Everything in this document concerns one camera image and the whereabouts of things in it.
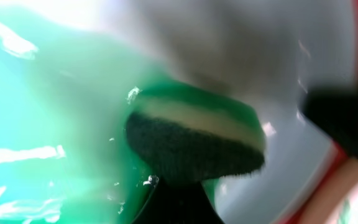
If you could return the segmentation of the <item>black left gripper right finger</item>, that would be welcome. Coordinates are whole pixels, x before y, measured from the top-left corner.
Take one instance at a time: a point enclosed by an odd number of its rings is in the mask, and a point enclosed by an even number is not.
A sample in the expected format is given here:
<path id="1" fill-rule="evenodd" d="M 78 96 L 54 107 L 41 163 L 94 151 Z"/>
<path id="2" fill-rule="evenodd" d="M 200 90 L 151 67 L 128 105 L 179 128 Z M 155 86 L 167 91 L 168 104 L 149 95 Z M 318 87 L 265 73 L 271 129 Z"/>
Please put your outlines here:
<path id="1" fill-rule="evenodd" d="M 303 101 L 302 112 L 347 155 L 358 159 L 358 93 L 311 91 Z"/>

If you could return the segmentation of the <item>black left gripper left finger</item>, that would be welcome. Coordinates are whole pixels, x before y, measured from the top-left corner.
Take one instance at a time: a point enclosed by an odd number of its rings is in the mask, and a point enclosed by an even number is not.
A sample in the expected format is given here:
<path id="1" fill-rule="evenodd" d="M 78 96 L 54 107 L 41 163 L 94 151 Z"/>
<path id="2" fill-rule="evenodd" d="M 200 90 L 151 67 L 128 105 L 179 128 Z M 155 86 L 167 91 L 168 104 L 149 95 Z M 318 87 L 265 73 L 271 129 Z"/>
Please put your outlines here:
<path id="1" fill-rule="evenodd" d="M 168 185 L 160 179 L 132 224 L 223 224 L 200 182 Z"/>

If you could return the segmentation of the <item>green yellow scrub sponge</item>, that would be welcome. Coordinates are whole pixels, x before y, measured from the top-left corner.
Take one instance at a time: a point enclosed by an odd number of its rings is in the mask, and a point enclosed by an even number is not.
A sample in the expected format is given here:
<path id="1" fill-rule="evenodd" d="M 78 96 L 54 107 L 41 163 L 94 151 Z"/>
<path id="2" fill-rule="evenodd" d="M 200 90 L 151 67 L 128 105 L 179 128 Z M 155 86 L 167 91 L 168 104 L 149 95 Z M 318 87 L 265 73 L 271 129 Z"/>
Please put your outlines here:
<path id="1" fill-rule="evenodd" d="M 265 165 L 255 109 L 184 83 L 141 90 L 124 130 L 134 154 L 173 187 L 247 175 Z"/>

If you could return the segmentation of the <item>white plate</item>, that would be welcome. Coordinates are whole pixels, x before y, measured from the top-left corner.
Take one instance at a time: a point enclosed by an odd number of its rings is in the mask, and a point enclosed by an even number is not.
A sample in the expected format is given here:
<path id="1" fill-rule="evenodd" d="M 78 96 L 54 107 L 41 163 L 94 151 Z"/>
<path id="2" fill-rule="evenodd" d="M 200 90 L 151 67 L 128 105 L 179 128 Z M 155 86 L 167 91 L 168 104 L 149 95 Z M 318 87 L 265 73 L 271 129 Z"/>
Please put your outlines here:
<path id="1" fill-rule="evenodd" d="M 223 223 L 273 223 L 333 159 L 302 112 L 355 92 L 356 8 L 333 0 L 0 1 L 0 223 L 132 223 L 161 179 L 125 121 L 151 85 L 255 109 L 265 165 L 200 182 Z"/>

